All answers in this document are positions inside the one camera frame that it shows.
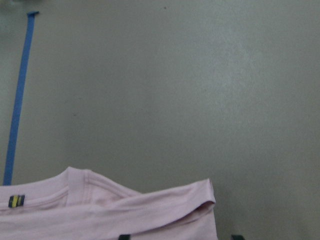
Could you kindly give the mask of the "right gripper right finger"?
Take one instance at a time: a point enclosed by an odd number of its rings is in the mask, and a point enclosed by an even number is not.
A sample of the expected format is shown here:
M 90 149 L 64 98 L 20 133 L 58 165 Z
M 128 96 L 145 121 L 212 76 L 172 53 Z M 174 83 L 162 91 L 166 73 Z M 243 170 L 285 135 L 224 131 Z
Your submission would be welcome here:
M 231 240 L 245 240 L 243 235 L 240 234 L 232 234 L 230 237 Z

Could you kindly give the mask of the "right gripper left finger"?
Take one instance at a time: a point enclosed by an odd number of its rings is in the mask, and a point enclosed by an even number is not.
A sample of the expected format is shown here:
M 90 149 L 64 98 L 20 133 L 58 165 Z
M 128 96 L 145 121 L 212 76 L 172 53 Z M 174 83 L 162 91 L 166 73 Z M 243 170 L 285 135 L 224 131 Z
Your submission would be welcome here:
M 118 240 L 131 240 L 131 235 L 130 234 L 121 234 L 118 237 Z

